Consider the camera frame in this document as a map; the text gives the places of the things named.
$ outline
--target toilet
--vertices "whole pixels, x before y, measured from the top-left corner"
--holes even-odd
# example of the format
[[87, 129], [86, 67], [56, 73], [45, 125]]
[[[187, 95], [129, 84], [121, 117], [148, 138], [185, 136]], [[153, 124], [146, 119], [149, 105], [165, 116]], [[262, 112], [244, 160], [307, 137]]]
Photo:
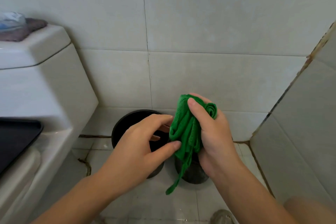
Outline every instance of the toilet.
[[18, 43], [0, 41], [0, 117], [44, 125], [0, 177], [0, 224], [27, 221], [97, 104], [63, 27], [48, 25]]

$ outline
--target black bucket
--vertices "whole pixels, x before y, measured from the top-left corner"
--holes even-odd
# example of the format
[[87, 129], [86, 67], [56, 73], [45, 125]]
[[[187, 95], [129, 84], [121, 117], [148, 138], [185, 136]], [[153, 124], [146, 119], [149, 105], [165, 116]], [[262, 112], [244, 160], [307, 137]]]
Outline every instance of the black bucket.
[[[178, 173], [181, 172], [182, 162], [177, 157], [175, 157], [175, 169]], [[198, 154], [193, 153], [191, 157], [191, 165], [184, 172], [182, 179], [188, 183], [192, 184], [201, 184], [205, 182], [209, 176], [204, 172], [203, 168], [200, 165], [200, 161], [198, 159]]]
[[[123, 134], [126, 132], [126, 130], [140, 122], [141, 120], [145, 119], [146, 117], [150, 116], [151, 114], [161, 114], [157, 111], [154, 110], [137, 110], [134, 112], [130, 112], [128, 114], [126, 114], [124, 117], [122, 117], [114, 126], [113, 130], [112, 130], [112, 146], [113, 148], [116, 147], [117, 143], [119, 142], [120, 138], [123, 136]], [[157, 141], [150, 141], [149, 142], [149, 146], [150, 146], [150, 150], [153, 152], [159, 148], [161, 148], [162, 146], [164, 146], [169, 139], [169, 133], [164, 133], [160, 130], [157, 130], [154, 135], [159, 136], [160, 140]], [[148, 178], [152, 178], [155, 175], [157, 175], [163, 168], [164, 162], [162, 162], [161, 165], [159, 165], [148, 177]]]

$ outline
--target hand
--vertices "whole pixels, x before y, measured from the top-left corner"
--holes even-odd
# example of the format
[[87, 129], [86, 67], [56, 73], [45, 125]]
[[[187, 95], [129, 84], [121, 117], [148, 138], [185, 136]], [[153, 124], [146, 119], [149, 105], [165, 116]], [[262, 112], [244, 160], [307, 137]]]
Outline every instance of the hand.
[[[204, 103], [211, 101], [198, 94]], [[199, 162], [205, 173], [213, 180], [227, 163], [234, 160], [241, 162], [232, 141], [229, 122], [221, 110], [217, 109], [217, 117], [213, 120], [206, 110], [194, 99], [188, 99], [188, 106], [192, 114], [201, 125], [201, 137], [204, 148], [199, 152]]]
[[131, 126], [121, 137], [110, 157], [97, 172], [100, 180], [111, 190], [114, 199], [143, 182], [163, 161], [181, 146], [180, 141], [167, 143], [151, 152], [150, 140], [158, 129], [168, 132], [173, 116], [152, 114]]

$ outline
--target folded cloth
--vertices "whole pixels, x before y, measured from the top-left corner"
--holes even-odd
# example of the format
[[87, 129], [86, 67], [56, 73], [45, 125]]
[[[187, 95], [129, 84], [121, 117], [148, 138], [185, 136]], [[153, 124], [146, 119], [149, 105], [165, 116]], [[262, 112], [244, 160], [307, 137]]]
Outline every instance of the folded cloth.
[[191, 164], [192, 154], [194, 152], [199, 153], [203, 147], [201, 126], [189, 110], [187, 103], [189, 98], [195, 99], [213, 119], [216, 119], [217, 116], [217, 107], [214, 103], [205, 104], [202, 99], [190, 94], [180, 96], [177, 102], [175, 118], [170, 126], [169, 138], [171, 141], [179, 140], [182, 142], [181, 148], [175, 152], [175, 156], [182, 162], [182, 169], [174, 184], [166, 190], [166, 195], [172, 193], [178, 185], [184, 172]]
[[48, 25], [48, 22], [40, 19], [26, 18], [26, 24], [23, 27], [0, 32], [0, 41], [21, 42], [31, 32], [37, 31]]

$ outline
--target green cloth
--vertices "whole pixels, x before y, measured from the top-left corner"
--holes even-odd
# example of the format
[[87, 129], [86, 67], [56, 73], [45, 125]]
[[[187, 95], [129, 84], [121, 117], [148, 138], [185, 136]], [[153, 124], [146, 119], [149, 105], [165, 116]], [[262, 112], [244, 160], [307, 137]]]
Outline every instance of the green cloth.
[[170, 126], [169, 138], [171, 141], [182, 142], [181, 148], [175, 152], [175, 156], [182, 162], [182, 170], [172, 186], [166, 190], [166, 195], [174, 191], [186, 169], [191, 164], [192, 154], [199, 153], [203, 144], [201, 140], [201, 126], [188, 107], [188, 99], [193, 98], [208, 114], [216, 119], [217, 107], [214, 103], [205, 104], [202, 99], [193, 95], [181, 95], [177, 102], [177, 110], [173, 123]]

